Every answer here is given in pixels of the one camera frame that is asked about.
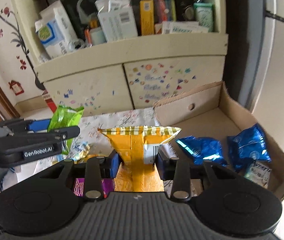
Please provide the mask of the white blue tissue box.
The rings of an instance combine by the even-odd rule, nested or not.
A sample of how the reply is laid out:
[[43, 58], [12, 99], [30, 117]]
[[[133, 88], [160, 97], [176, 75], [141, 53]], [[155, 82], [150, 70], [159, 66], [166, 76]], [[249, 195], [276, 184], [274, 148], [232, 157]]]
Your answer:
[[40, 13], [35, 22], [35, 32], [50, 59], [63, 56], [81, 48], [69, 16], [60, 0], [54, 2]]

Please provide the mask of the white blue America snack packet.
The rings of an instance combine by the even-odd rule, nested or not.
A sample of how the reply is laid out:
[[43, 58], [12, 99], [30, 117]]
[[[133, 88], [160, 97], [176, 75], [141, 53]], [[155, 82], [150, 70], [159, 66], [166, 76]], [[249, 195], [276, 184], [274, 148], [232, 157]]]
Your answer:
[[268, 188], [272, 169], [261, 162], [255, 161], [249, 165], [244, 177], [263, 188]]

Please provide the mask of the yellow box on shelf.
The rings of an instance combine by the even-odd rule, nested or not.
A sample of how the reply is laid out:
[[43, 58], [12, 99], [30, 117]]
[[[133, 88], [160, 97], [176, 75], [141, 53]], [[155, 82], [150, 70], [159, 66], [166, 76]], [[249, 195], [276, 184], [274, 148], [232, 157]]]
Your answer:
[[153, 0], [140, 1], [141, 35], [154, 34], [154, 2]]

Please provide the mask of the floral tablecloth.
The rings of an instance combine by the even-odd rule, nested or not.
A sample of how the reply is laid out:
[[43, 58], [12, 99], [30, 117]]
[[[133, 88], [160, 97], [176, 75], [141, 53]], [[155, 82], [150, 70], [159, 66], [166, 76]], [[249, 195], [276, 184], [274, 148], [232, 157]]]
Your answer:
[[3, 188], [7, 189], [66, 158], [85, 163], [89, 158], [109, 156], [116, 150], [123, 160], [114, 179], [116, 191], [171, 193], [173, 181], [161, 180], [154, 160], [160, 146], [172, 157], [176, 156], [170, 143], [181, 128], [161, 126], [152, 108], [88, 116], [76, 124], [81, 132], [67, 144], [65, 151], [39, 160], [33, 171], [22, 171], [16, 180], [9, 172], [3, 180]]

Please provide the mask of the green bottle on shelf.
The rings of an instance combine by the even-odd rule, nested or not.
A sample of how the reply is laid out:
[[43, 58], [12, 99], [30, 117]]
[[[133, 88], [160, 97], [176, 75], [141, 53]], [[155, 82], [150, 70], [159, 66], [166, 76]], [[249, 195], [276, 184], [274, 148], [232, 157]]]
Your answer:
[[194, 11], [199, 25], [208, 28], [209, 32], [213, 32], [214, 15], [212, 0], [195, 0]]

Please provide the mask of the red gift box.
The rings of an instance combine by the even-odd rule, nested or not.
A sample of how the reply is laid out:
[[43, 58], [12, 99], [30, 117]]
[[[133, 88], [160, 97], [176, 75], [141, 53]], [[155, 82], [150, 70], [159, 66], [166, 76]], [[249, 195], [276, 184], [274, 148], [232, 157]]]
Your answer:
[[51, 95], [48, 93], [47, 90], [45, 90], [42, 93], [42, 98], [45, 101], [45, 103], [47, 104], [47, 106], [50, 108], [50, 110], [55, 113], [55, 111], [57, 110], [57, 106], [55, 105], [54, 101], [52, 100]]

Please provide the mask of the blue foil snack bag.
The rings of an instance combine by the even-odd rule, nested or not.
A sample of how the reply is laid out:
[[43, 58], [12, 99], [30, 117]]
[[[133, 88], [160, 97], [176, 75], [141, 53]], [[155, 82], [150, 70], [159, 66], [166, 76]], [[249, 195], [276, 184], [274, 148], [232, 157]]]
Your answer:
[[238, 135], [227, 137], [227, 144], [229, 160], [236, 172], [246, 169], [255, 161], [271, 162], [266, 136], [258, 123]]
[[176, 139], [179, 148], [187, 155], [194, 165], [202, 165], [203, 161], [226, 166], [227, 162], [223, 157], [222, 145], [219, 140], [211, 137], [184, 137]]

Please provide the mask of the purple noodle snack bag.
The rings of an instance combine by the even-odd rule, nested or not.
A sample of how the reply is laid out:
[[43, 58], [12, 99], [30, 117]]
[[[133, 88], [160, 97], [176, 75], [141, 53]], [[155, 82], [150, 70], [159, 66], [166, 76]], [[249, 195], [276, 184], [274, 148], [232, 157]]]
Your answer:
[[96, 179], [90, 179], [89, 181], [86, 181], [85, 178], [75, 179], [73, 193], [76, 196], [82, 197], [88, 190], [102, 190], [104, 197], [107, 197], [110, 192], [115, 190], [114, 180], [108, 178], [101, 179], [98, 186]]

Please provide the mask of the green snack packet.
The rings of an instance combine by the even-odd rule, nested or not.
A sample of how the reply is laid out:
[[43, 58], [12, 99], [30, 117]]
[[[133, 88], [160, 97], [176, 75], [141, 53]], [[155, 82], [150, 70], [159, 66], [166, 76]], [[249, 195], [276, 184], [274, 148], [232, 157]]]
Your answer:
[[[77, 126], [83, 115], [84, 107], [71, 108], [64, 105], [59, 105], [47, 128], [47, 132], [53, 131], [58, 128], [66, 128], [71, 126]], [[64, 158], [68, 155], [71, 149], [73, 138], [68, 139], [62, 144], [62, 153], [58, 155], [60, 158]]]

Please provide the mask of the orange yellow snack bag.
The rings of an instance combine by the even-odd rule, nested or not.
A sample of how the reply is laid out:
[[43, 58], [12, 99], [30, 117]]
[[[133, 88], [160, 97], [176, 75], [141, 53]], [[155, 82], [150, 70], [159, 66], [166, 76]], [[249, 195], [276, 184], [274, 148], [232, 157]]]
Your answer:
[[160, 146], [181, 131], [179, 127], [128, 126], [98, 129], [120, 155], [115, 191], [163, 192], [164, 184], [154, 165]]

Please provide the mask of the cream cabinet with stickers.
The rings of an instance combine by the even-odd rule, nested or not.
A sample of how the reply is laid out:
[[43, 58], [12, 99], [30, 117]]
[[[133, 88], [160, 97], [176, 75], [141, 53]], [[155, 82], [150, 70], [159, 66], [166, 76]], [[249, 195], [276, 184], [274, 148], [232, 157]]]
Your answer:
[[222, 80], [228, 48], [226, 0], [214, 0], [212, 33], [139, 36], [43, 62], [35, 34], [42, 7], [11, 0], [36, 77], [53, 102], [83, 106], [85, 115], [150, 107], [155, 101]]

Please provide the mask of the white paper box on shelf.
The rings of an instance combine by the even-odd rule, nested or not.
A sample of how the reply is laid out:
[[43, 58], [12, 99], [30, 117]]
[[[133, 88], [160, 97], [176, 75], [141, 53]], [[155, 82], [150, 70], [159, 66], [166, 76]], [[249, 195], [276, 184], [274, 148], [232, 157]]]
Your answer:
[[131, 0], [96, 0], [95, 6], [107, 42], [138, 36]]

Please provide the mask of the white refrigerator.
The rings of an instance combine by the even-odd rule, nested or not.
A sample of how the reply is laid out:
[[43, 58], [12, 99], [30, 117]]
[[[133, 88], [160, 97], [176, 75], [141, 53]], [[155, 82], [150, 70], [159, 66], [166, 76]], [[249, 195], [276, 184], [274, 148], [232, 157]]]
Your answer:
[[249, 0], [249, 8], [250, 33], [259, 38], [258, 57], [239, 102], [284, 150], [284, 0]]

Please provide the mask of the small yellow snack packet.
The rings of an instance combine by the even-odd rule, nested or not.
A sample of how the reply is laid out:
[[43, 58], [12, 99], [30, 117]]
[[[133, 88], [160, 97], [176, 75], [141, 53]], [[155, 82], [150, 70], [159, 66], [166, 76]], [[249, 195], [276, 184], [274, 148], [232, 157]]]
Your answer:
[[97, 154], [92, 154], [90, 149], [90, 144], [87, 142], [73, 142], [68, 158], [72, 159], [75, 164], [86, 163], [88, 159], [98, 156]]

